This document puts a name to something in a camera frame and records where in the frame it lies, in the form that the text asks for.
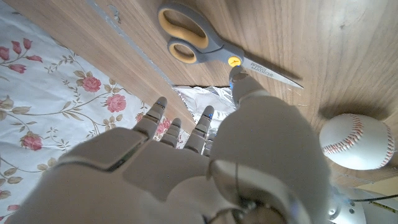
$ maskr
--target robot finger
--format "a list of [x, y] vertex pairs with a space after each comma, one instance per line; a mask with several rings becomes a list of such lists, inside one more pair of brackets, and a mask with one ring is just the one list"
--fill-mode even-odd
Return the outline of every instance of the robot finger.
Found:
[[178, 143], [178, 135], [180, 134], [180, 128], [181, 120], [180, 118], [175, 118], [160, 141], [162, 143], [171, 145], [172, 147], [176, 147]]
[[210, 127], [210, 122], [213, 117], [214, 108], [212, 106], [207, 106], [201, 115], [198, 124], [192, 131], [184, 149], [189, 149], [194, 152], [201, 152], [203, 145], [205, 144], [207, 131]]
[[142, 119], [133, 127], [134, 131], [145, 134], [148, 139], [155, 136], [157, 126], [162, 119], [163, 112], [167, 105], [167, 99], [160, 97], [150, 110], [142, 117]]

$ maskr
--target baseball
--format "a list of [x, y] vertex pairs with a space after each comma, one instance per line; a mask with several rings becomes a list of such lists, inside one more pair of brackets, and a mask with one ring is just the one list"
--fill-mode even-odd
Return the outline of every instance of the baseball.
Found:
[[319, 140], [325, 156], [355, 170], [383, 167], [395, 150], [386, 124], [358, 114], [335, 116], [322, 128]]

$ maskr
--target scissor blade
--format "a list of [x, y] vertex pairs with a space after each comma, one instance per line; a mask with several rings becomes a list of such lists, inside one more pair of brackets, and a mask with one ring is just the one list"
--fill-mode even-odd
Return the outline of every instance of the scissor blade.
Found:
[[253, 62], [252, 60], [248, 59], [247, 57], [245, 57], [243, 59], [242, 66], [244, 68], [248, 68], [248, 69], [253, 70], [255, 72], [258, 72], [258, 73], [260, 73], [262, 75], [265, 75], [265, 76], [267, 76], [269, 78], [273, 78], [275, 80], [278, 80], [278, 81], [280, 81], [282, 83], [286, 83], [286, 84], [289, 84], [291, 86], [304, 89], [304, 87], [302, 87], [301, 85], [295, 83], [294, 81], [282, 76], [281, 74], [278, 74], [278, 73], [272, 71], [269, 68], [266, 68], [266, 67], [260, 65], [257, 62]]

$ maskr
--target robotic hand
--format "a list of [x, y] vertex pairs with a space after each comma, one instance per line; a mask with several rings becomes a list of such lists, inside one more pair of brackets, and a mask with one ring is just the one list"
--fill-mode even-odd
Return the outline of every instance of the robotic hand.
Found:
[[152, 140], [161, 97], [133, 129], [114, 128], [62, 156], [11, 223], [326, 223], [329, 168], [317, 135], [242, 68], [229, 80], [238, 110], [205, 156], [214, 109], [176, 149], [178, 118]]

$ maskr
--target red baseball stitching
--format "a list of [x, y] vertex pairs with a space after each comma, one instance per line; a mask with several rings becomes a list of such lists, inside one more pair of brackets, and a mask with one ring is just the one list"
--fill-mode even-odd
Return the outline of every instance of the red baseball stitching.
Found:
[[392, 158], [392, 155], [394, 154], [394, 149], [395, 149], [395, 143], [394, 143], [394, 138], [392, 137], [392, 133], [391, 133], [391, 129], [390, 127], [387, 127], [387, 152], [386, 152], [386, 156], [384, 158], [384, 160], [381, 162], [381, 164], [377, 167], [383, 167], [385, 166], [388, 161], [390, 161], [390, 159]]
[[325, 155], [347, 151], [351, 146], [358, 142], [363, 135], [363, 123], [361, 118], [355, 114], [347, 115], [353, 119], [353, 128], [351, 129], [351, 133], [340, 142], [322, 147]]

